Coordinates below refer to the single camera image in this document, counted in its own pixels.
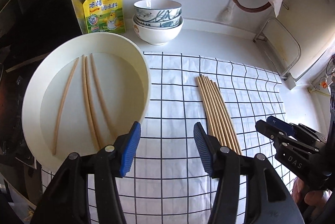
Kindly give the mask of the person right hand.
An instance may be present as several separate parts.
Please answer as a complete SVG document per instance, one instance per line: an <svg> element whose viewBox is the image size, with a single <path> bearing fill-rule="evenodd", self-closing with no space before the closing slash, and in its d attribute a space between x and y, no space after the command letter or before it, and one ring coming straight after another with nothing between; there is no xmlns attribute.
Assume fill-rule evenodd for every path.
<svg viewBox="0 0 335 224"><path fill-rule="evenodd" d="M312 215L316 217L322 211L322 208L325 206L328 201L331 191L309 191L306 194L303 194L303 189L305 188L305 183L298 177L294 180L294 186L292 189L291 197L295 203L300 203L304 201L309 206L314 206L314 211Z"/></svg>

